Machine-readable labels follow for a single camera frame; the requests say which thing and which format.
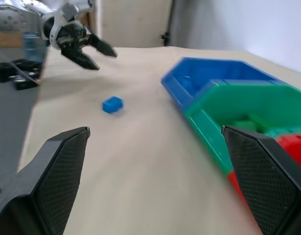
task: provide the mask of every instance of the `wall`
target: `wall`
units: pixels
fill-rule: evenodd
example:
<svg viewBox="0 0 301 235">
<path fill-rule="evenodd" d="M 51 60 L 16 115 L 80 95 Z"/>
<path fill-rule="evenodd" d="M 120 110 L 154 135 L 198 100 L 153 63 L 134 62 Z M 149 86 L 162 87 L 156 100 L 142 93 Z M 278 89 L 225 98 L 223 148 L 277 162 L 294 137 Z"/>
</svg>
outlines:
<svg viewBox="0 0 301 235">
<path fill-rule="evenodd" d="M 301 72 L 301 0 L 177 0 L 172 44 L 247 50 Z"/>
</svg>

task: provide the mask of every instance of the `wooden table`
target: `wooden table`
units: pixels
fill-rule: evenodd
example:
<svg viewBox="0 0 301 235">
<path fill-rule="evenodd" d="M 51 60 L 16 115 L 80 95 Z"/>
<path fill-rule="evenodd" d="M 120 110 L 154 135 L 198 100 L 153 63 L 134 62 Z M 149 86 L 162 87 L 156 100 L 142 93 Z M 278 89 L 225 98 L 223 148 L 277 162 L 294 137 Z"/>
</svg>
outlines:
<svg viewBox="0 0 301 235">
<path fill-rule="evenodd" d="M 91 128 L 65 234 L 260 235 L 160 80 L 182 56 L 244 60 L 300 88 L 301 74 L 247 52 L 118 48 L 117 59 L 86 52 L 100 71 L 50 51 L 19 165 L 49 137 Z M 114 95 L 125 108 L 109 115 L 101 103 Z"/>
</svg>

